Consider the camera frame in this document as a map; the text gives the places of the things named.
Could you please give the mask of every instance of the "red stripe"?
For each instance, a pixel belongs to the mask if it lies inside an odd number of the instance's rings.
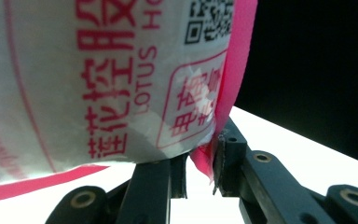
[[[81,166],[75,170],[65,173],[55,174],[38,179],[25,180],[14,184],[2,185],[0,186],[0,200],[76,180],[80,177],[94,174],[106,168],[106,166],[97,165]]]
[[[13,23],[11,20],[12,15],[11,15],[10,0],[5,0],[5,15],[6,15],[6,25],[7,25],[7,43],[8,43],[9,51],[10,51],[10,59],[11,59],[12,65],[13,65],[13,70],[14,70],[14,75],[15,75],[16,81],[17,81],[17,85],[19,86],[21,98],[22,98],[22,101],[24,102],[25,110],[27,111],[28,118],[31,121],[32,127],[36,134],[37,141],[38,141],[40,147],[42,148],[46,159],[48,160],[48,165],[50,166],[52,172],[56,173],[57,171],[53,165],[53,162],[51,161],[51,157],[48,154],[48,149],[46,147],[46,144],[43,141],[42,136],[39,132],[39,129],[36,125],[36,120],[32,113],[31,105],[29,103],[29,100],[27,98],[27,94],[25,91],[25,85],[21,78],[21,70],[20,70],[20,66],[19,66],[19,60],[17,58],[16,46],[14,44],[14,39],[13,39]]]

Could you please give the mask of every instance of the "qr code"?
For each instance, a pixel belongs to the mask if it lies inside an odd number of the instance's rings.
[[[185,44],[214,41],[231,34],[233,0],[192,0]]]

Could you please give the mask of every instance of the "white table surface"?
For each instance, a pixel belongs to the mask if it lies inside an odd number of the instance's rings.
[[[349,184],[358,187],[358,161],[233,107],[230,116],[252,150],[274,154],[298,180],[316,192]],[[106,191],[131,178],[134,165],[121,163],[93,175],[0,201],[0,223],[44,223],[61,198],[80,186]],[[171,223],[243,223],[239,199],[212,195],[213,184],[187,161],[188,199],[171,200]]]

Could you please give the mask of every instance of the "red logo stamp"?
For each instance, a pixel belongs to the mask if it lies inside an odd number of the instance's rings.
[[[159,128],[157,148],[185,141],[214,123],[226,51],[178,66],[172,73]]]

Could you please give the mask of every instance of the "black background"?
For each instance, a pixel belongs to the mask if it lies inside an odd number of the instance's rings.
[[[236,106],[358,159],[358,1],[260,0]]]

